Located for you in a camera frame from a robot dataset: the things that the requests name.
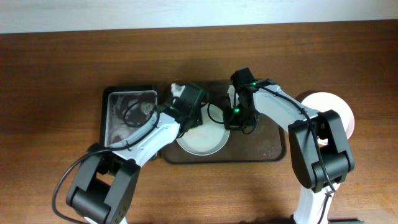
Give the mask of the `pale blue plate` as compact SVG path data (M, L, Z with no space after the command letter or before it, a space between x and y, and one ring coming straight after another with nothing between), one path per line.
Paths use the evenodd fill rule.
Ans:
M182 149L196 156L208 156L218 152L228 141L230 131L210 119L221 120L223 112L215 105L208 104L201 108L202 124L189 129L181 138L177 139Z

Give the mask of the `white plate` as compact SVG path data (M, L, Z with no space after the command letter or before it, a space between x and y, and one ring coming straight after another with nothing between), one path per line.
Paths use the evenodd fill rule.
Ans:
M347 139L352 136L355 126L354 114L349 105L339 96L328 92L316 92L306 96L302 104L321 112L336 111L342 120Z

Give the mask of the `green yellow scrub sponge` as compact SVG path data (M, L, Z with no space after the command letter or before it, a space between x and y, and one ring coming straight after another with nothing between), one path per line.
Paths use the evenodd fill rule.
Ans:
M180 98L184 90L185 90L185 85L178 85L177 83L172 83L170 86L170 91L173 97Z

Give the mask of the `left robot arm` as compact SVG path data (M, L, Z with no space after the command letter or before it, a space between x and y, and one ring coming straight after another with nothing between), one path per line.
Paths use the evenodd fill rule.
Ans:
M125 223L141 168L201 116L201 103L173 100L155 106L148 122L124 141L90 146L72 164L78 171L66 203L87 223Z

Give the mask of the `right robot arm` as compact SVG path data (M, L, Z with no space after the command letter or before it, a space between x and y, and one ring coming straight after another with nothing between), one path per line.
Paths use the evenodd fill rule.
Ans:
M304 106L270 79L232 78L231 82L233 115L264 114L289 135L292 168L302 186L292 223L328 223L333 197L354 169L339 114Z

